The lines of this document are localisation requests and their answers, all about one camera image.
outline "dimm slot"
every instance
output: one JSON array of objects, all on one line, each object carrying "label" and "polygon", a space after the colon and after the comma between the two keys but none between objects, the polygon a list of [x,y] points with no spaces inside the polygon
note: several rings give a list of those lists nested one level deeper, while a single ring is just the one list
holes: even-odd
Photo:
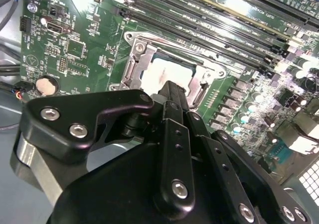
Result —
[{"label": "dimm slot", "polygon": [[227,7],[221,5],[221,4],[217,3],[217,2],[213,2],[213,1],[211,1],[211,0],[200,0],[200,1],[203,2],[203,3],[207,3],[207,4],[210,4],[210,5],[213,5],[213,6],[219,8],[219,9],[221,9],[221,10],[223,10],[223,11],[226,11],[226,12],[228,12],[228,13],[234,15],[235,17],[239,17],[239,18],[241,18],[241,19],[243,19],[243,20],[245,20],[245,21],[248,21],[248,22],[250,22],[251,24],[254,24],[254,25],[258,26],[258,27],[262,27],[263,29],[265,29],[265,30],[267,30],[267,31],[269,31],[269,32],[272,32],[272,33],[274,33],[274,34],[280,36],[280,37],[283,38],[283,39],[292,40],[292,37],[287,36],[287,35],[285,35],[285,34],[279,32],[279,31],[277,31],[277,30],[275,30],[275,29],[273,29],[273,28],[271,28],[271,27],[267,27],[267,26],[265,26],[265,25],[263,25],[263,24],[261,24],[261,23],[259,23],[259,22],[256,22],[256,21],[254,21],[253,19],[250,19],[250,18],[248,18],[248,17],[246,17],[246,16],[244,16],[244,15],[242,15],[242,14],[236,12],[236,11],[233,11],[232,9],[227,8]]},{"label": "dimm slot", "polygon": [[[165,19],[177,22],[178,24],[182,24],[185,28],[189,29],[190,31],[197,32],[201,36],[205,36],[205,37],[207,37],[209,39],[216,40],[217,42],[224,43],[225,46],[227,46],[229,48],[230,47],[235,48],[237,51],[249,56],[250,59],[252,61],[254,61],[254,62],[257,62],[257,60],[259,60],[259,63],[261,64],[263,59],[264,59],[264,57],[265,57],[264,54],[259,54],[259,56],[257,56],[257,55],[252,54],[250,51],[244,50],[243,46],[241,45],[241,43],[238,43],[236,41],[232,40],[231,42],[229,42],[225,38],[222,39],[221,37],[218,37],[218,36],[214,36],[213,37],[211,34],[205,34],[201,30],[199,30],[197,26],[191,25],[188,20],[182,21],[181,19],[176,19],[173,15],[169,14],[168,12],[156,9],[153,6],[152,7],[151,6],[146,7],[144,3],[139,4],[137,2],[134,7],[138,8],[140,10],[143,10],[143,11],[145,11],[147,9],[149,12],[152,12],[152,13],[154,13],[156,15],[157,14],[158,15],[162,15]],[[213,43],[207,43],[207,44],[210,44],[211,46],[215,46],[216,48],[220,48],[220,46],[214,45]]]},{"label": "dimm slot", "polygon": [[[263,27],[260,27],[260,26],[257,26],[256,24],[254,23],[251,23],[250,21],[247,21],[246,19],[242,19],[241,17],[236,17],[236,16],[233,16],[232,14],[228,13],[228,12],[225,12],[224,10],[222,9],[219,9],[219,8],[213,8],[213,7],[203,7],[204,4],[201,3],[201,2],[198,2],[198,1],[195,1],[195,0],[185,0],[186,2],[190,2],[198,7],[200,7],[201,9],[208,9],[210,10],[211,12],[217,14],[218,16],[221,16],[221,17],[224,17],[224,18],[227,18],[227,19],[230,19],[232,21],[234,21],[235,23],[241,25],[241,26],[244,26],[244,27],[247,27],[249,28],[250,30],[252,30],[253,32],[255,33],[259,33],[259,34],[263,34],[264,36],[267,36],[270,40],[273,40],[272,42],[269,42],[268,44],[270,44],[270,46],[273,45],[273,43],[275,42],[278,46],[283,46],[284,44],[282,42],[279,42],[277,40],[277,36],[275,33],[269,31],[269,30],[266,30],[265,28]],[[214,17],[211,17],[205,13],[202,13],[203,16],[205,16],[209,21],[216,21],[216,18]]]},{"label": "dimm slot", "polygon": [[131,17],[136,21],[140,21],[140,22],[145,23],[145,24],[150,24],[150,25],[152,25],[156,28],[159,28],[165,32],[171,33],[176,38],[184,39],[190,43],[196,43],[199,46],[204,47],[205,49],[207,49],[209,51],[215,52],[216,54],[218,54],[221,57],[232,60],[233,62],[239,63],[243,66],[250,66],[254,69],[260,68],[260,66],[256,65],[256,63],[253,63],[247,59],[244,60],[243,57],[238,56],[235,53],[213,47],[212,44],[204,42],[203,40],[199,40],[196,37],[189,38],[189,36],[187,34],[185,34],[184,32],[181,32],[181,31],[177,30],[176,28],[169,26],[168,24],[162,24],[153,18],[145,16],[144,14],[136,13],[136,12],[130,10],[129,13],[127,13],[127,16],[128,16],[128,18]]},{"label": "dimm slot", "polygon": [[[146,2],[145,1],[142,2],[141,0],[136,0],[135,3],[139,4],[141,7],[145,7],[145,3]],[[216,32],[214,32],[214,31],[212,31],[212,30],[210,30],[208,28],[205,28],[203,26],[200,26],[198,24],[192,25],[189,20],[181,18],[181,17],[174,16],[174,14],[170,15],[169,12],[167,12],[167,11],[158,10],[157,8],[152,6],[152,4],[149,4],[148,9],[152,10],[155,13],[159,13],[159,14],[161,13],[163,16],[167,16],[167,17],[169,17],[170,19],[172,19],[172,20],[174,20],[176,22],[182,22],[183,21],[184,26],[189,26],[189,27],[191,27],[192,29],[194,29],[194,30],[196,30],[198,32],[203,32],[203,33],[209,34],[212,38],[216,39],[217,41],[223,42],[223,43],[225,43],[226,45],[228,45],[230,47],[236,47],[239,51],[241,51],[243,53],[244,52],[249,52],[253,56],[255,56],[254,57],[255,59],[263,60],[263,58],[265,57],[265,54],[263,52],[261,52],[261,51],[258,51],[258,50],[254,49],[252,47],[246,46],[243,43],[238,42],[238,41],[233,40],[233,39],[230,39],[228,37],[222,37],[221,35],[217,34]],[[190,17],[192,16],[192,14],[187,13],[186,11],[183,11],[183,10],[178,10],[176,7],[174,7],[174,9],[179,11],[179,12],[181,12],[182,14],[188,15]]]},{"label": "dimm slot", "polygon": [[166,4],[169,4],[171,6],[173,6],[174,9],[180,9],[183,10],[183,12],[189,16],[195,16],[196,19],[203,19],[206,23],[209,23],[212,26],[215,26],[219,29],[224,29],[227,32],[229,32],[230,34],[237,36],[243,40],[249,40],[252,43],[255,43],[255,46],[259,46],[265,50],[269,49],[270,47],[272,47],[272,44],[270,42],[267,42],[266,40],[260,39],[256,36],[254,36],[251,33],[245,32],[243,30],[240,30],[232,25],[225,25],[224,23],[222,23],[219,20],[214,20],[214,19],[210,19],[209,16],[207,16],[204,13],[200,13],[198,11],[193,11],[191,9],[189,9],[188,7],[182,6],[181,4],[179,4],[177,1],[175,0],[159,0],[162,2],[165,2]]},{"label": "dimm slot", "polygon": [[276,13],[283,19],[294,23],[306,30],[318,31],[318,20],[310,16],[305,15],[301,11],[291,8],[290,6],[281,3],[277,0],[245,0],[248,3],[252,3],[260,8],[264,8],[270,12]]}]

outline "black metal bracket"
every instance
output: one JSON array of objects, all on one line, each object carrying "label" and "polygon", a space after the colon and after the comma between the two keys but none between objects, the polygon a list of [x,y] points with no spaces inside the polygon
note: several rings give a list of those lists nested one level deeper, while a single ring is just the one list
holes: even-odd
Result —
[{"label": "black metal bracket", "polygon": [[[157,96],[130,90],[26,105],[11,165],[19,176],[30,167],[29,182],[47,195],[43,172],[56,184],[49,224],[312,223],[227,133],[208,133],[183,88],[167,82]],[[82,169],[90,151],[133,137],[144,141],[90,173]],[[35,153],[46,164],[41,172]],[[77,171],[68,177],[68,170]]]}]

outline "ram slot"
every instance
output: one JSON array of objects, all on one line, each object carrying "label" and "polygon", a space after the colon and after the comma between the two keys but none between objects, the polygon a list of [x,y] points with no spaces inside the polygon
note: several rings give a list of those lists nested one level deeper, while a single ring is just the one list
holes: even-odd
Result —
[{"label": "ram slot", "polygon": [[247,55],[243,56],[243,54],[229,51],[224,47],[220,47],[212,43],[213,39],[208,36],[201,35],[196,32],[196,30],[194,31],[187,26],[182,26],[180,23],[175,22],[168,17],[159,16],[160,12],[154,13],[145,9],[144,6],[141,7],[138,5],[135,5],[134,7],[128,6],[125,9],[127,10],[127,18],[130,18],[131,20],[141,21],[145,24],[152,25],[157,29],[161,29],[165,33],[170,33],[175,39],[182,38],[187,40],[193,45],[203,47],[206,50],[218,54],[218,56],[232,60],[234,63],[237,62],[244,66],[250,66],[253,68],[259,68],[260,65],[258,64],[264,65],[264,62],[259,59],[249,60],[247,59]]},{"label": "ram slot", "polygon": [[222,39],[224,36],[224,42],[231,42],[231,44],[237,44],[237,47],[242,48],[252,54],[264,57],[265,53],[271,53],[269,48],[271,45],[266,44],[265,42],[257,42],[253,36],[249,36],[247,33],[238,32],[237,29],[234,29],[230,26],[225,26],[221,22],[203,18],[204,14],[198,14],[191,10],[185,9],[184,6],[181,6],[177,2],[172,2],[170,0],[143,0],[143,2],[152,4],[153,6],[162,6],[166,10],[174,13],[179,19],[188,19],[187,22],[191,22],[197,26],[198,30],[209,33],[214,36],[216,39]]},{"label": "ram slot", "polygon": [[211,0],[197,0],[197,1],[199,1],[200,3],[205,4],[207,6],[212,6],[212,7],[215,7],[216,9],[219,9],[219,10],[222,10],[224,12],[227,12],[227,13],[233,15],[234,17],[239,18],[241,20],[244,20],[246,22],[249,22],[249,23],[251,23],[251,24],[253,24],[253,25],[257,26],[257,27],[261,27],[261,28],[265,29],[268,32],[276,34],[280,38],[283,38],[283,39],[286,39],[286,40],[293,40],[292,36],[283,34],[283,31],[281,32],[281,31],[277,30],[274,27],[269,27],[269,26],[266,26],[264,24],[261,24],[260,22],[255,21],[254,19],[252,19],[250,17],[247,17],[247,16],[245,16],[245,15],[243,15],[243,14],[237,12],[237,11],[234,11],[231,8],[228,8],[228,7],[222,5],[222,4],[218,3],[218,2],[211,1]]},{"label": "ram slot", "polygon": [[141,7],[146,7],[156,13],[163,13],[162,15],[168,16],[170,19],[182,23],[185,26],[189,26],[196,32],[200,32],[202,35],[207,35],[218,42],[224,43],[229,47],[235,47],[238,51],[251,54],[256,59],[263,59],[265,53],[271,54],[267,51],[267,48],[259,46],[257,43],[249,42],[245,39],[240,39],[238,36],[215,27],[213,24],[207,21],[202,21],[198,17],[194,17],[191,13],[178,9],[170,5],[164,5],[160,0],[136,0],[136,4]]},{"label": "ram slot", "polygon": [[305,30],[315,31],[319,30],[318,20],[307,16],[301,11],[291,8],[277,0],[244,0],[248,3],[254,4],[262,9],[271,11],[277,16],[302,27]]},{"label": "ram slot", "polygon": [[233,42],[232,44],[231,42],[226,42],[225,38],[218,39],[218,36],[212,36],[211,34],[208,34],[208,32],[203,32],[203,30],[198,29],[198,26],[196,24],[192,24],[188,19],[181,19],[179,17],[176,17],[176,14],[174,13],[170,13],[166,10],[159,9],[158,7],[154,6],[154,3],[155,1],[153,1],[153,4],[147,4],[145,2],[140,3],[140,1],[137,0],[133,7],[136,7],[138,10],[143,11],[143,13],[156,19],[158,22],[169,23],[175,29],[179,29],[187,33],[192,38],[196,37],[202,39],[211,46],[231,51],[238,56],[242,56],[246,59],[257,62],[258,64],[263,63],[264,55],[256,56],[249,51],[244,50],[243,46],[240,47],[239,44],[236,44],[235,42]]},{"label": "ram slot", "polygon": [[236,34],[240,33],[243,36],[247,36],[249,37],[248,39],[254,40],[261,45],[272,46],[273,44],[276,44],[278,46],[283,46],[283,43],[277,40],[274,33],[270,34],[269,31],[256,27],[246,20],[240,20],[240,18],[233,17],[225,12],[206,7],[195,0],[163,0],[163,2],[178,6],[183,10],[187,10],[192,14],[196,14],[197,16],[222,27],[232,28]]}]

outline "mounting hole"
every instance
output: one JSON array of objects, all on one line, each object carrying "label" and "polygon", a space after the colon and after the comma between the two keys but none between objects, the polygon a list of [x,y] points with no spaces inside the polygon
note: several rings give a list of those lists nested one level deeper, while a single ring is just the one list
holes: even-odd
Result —
[{"label": "mounting hole", "polygon": [[226,164],[222,164],[221,166],[222,166],[222,167],[223,167],[223,169],[225,169],[226,171],[229,171],[229,168],[227,167],[227,165],[226,165]]},{"label": "mounting hole", "polygon": [[221,154],[221,151],[218,148],[215,148],[216,153]]},{"label": "mounting hole", "polygon": [[183,150],[183,146],[181,146],[180,144],[175,145],[175,148],[181,152]]},{"label": "mounting hole", "polygon": [[178,105],[175,104],[174,102],[170,102],[170,106],[175,109],[175,110],[178,110]]},{"label": "mounting hole", "polygon": [[127,38],[128,40],[132,40],[132,39],[133,39],[133,36],[132,36],[132,34],[129,33],[129,34],[126,35],[126,38]]}]

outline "green circuit board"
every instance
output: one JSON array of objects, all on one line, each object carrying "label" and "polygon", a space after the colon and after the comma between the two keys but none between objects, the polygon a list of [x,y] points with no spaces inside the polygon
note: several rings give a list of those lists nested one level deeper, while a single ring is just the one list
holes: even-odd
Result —
[{"label": "green circuit board", "polygon": [[[25,1],[23,18],[30,29],[22,30],[21,78],[34,84],[43,76],[54,78],[58,85],[54,95],[111,91],[112,86],[121,83],[132,49],[124,39],[128,31],[149,32],[194,52],[211,52],[227,76],[212,82],[194,110],[202,115],[209,131],[228,131],[257,159],[274,146],[267,132],[275,132],[284,120],[296,115],[288,107],[274,109],[285,90],[308,101],[317,96],[301,88],[304,80],[296,79],[292,70],[302,70],[300,64],[305,59],[311,61],[312,69],[318,67],[319,3],[276,1],[286,10],[269,9],[270,4],[260,0]],[[28,9],[30,3],[36,11]],[[292,16],[289,7],[302,15]],[[272,50],[287,44],[299,52],[294,59],[283,59]],[[273,71],[279,65],[269,64],[266,57],[287,64],[275,83],[261,72],[261,67]],[[236,105],[230,107],[227,119],[216,121],[225,97],[230,96],[232,88],[238,88],[238,81],[246,87],[239,89],[241,95],[235,98]],[[255,103],[252,95],[256,92],[265,99]],[[35,89],[23,98],[41,96]],[[247,110],[249,102],[257,107],[255,112]],[[241,113],[254,122],[243,123],[238,116]],[[265,127],[266,115],[276,117],[273,129]],[[240,133],[234,132],[234,124],[241,127]]]}]

